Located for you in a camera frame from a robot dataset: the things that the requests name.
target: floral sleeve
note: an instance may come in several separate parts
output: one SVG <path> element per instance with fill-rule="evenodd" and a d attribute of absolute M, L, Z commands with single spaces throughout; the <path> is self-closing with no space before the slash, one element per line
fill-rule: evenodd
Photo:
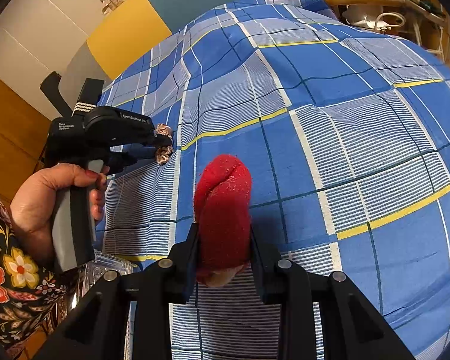
<path fill-rule="evenodd" d="M 0 342 L 16 356 L 23 341 L 72 286 L 70 276 L 55 276 L 20 248 L 10 216 L 0 202 Z"/>

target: yellow flower print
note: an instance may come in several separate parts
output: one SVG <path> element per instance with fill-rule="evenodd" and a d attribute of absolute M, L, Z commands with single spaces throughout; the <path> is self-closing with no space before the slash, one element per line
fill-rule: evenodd
<path fill-rule="evenodd" d="M 13 287 L 23 288 L 28 286 L 35 289 L 38 284 L 38 267 L 30 256 L 24 256 L 23 252 L 12 247 L 12 256 L 3 255 L 3 264 L 7 273 L 12 277 Z"/>

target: bedsheet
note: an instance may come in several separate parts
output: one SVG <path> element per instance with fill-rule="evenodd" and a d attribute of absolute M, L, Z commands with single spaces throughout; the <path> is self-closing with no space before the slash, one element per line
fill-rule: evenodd
<path fill-rule="evenodd" d="M 239 0 L 156 45 L 99 104 L 150 115 L 175 142 L 166 165 L 111 178 L 105 252 L 140 269 L 166 256 L 204 167 L 230 153 L 253 178 L 254 228 L 283 256 L 343 270 L 417 359 L 450 340 L 450 70 L 434 56 L 340 23 L 323 0 Z M 279 309 L 250 269 L 197 285 L 170 319 L 175 360 L 275 358 Z"/>

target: wooden cabinet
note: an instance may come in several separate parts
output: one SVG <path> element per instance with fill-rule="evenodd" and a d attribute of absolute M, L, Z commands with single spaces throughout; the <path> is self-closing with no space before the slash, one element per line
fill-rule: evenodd
<path fill-rule="evenodd" d="M 0 80 L 0 198 L 10 203 L 30 176 L 47 140 L 50 120 Z"/>

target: beige hair tie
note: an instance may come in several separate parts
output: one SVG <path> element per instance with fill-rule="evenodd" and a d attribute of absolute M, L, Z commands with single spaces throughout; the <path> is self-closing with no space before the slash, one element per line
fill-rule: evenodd
<path fill-rule="evenodd" d="M 164 123 L 157 124 L 155 128 L 155 134 L 166 135 L 168 138 L 172 138 L 173 131 L 172 129 Z M 173 147 L 164 146 L 159 147 L 155 152 L 155 160 L 157 164 L 164 165 L 168 161 L 170 161 L 170 155 L 173 153 Z"/>

